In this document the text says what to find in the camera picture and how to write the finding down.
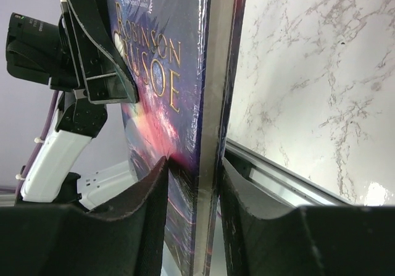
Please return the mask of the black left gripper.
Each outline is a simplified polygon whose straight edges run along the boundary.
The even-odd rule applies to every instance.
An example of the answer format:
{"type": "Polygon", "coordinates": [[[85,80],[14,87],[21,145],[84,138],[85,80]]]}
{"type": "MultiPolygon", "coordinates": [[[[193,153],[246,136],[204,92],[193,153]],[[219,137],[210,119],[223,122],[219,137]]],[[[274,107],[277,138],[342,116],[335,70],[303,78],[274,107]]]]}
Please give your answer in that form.
{"type": "Polygon", "coordinates": [[[7,32],[7,71],[62,93],[56,131],[97,134],[107,120],[107,109],[94,104],[137,103],[138,90],[112,40],[107,0],[67,0],[67,6],[81,72],[73,63],[61,23],[15,12],[7,32]]]}

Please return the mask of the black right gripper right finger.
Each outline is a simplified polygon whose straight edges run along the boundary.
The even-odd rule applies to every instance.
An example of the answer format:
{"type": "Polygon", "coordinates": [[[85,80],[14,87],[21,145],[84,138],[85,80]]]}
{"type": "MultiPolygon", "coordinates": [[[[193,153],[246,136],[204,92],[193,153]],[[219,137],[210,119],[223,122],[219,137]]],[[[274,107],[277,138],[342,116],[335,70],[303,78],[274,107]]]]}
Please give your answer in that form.
{"type": "Polygon", "coordinates": [[[228,162],[220,206],[228,275],[393,275],[394,208],[289,207],[228,162]]]}

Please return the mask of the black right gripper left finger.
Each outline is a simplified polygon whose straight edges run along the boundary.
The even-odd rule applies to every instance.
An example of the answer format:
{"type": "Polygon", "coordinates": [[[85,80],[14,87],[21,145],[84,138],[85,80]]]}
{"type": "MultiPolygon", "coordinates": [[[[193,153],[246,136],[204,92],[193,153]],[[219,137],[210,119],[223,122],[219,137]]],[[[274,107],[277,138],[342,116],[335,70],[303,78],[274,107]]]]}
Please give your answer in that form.
{"type": "Polygon", "coordinates": [[[168,197],[165,157],[99,209],[1,208],[2,275],[160,275],[168,197]]]}

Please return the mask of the purple Robinson Crusoe book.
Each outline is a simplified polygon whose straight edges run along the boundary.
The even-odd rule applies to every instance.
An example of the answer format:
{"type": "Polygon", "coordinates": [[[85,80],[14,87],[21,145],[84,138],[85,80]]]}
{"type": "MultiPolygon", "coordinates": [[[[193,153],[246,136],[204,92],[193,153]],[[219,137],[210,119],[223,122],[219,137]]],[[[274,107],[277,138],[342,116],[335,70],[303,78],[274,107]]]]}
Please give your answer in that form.
{"type": "Polygon", "coordinates": [[[130,167],[168,159],[168,275],[209,275],[246,0],[107,0],[138,89],[122,104],[130,167]]]}

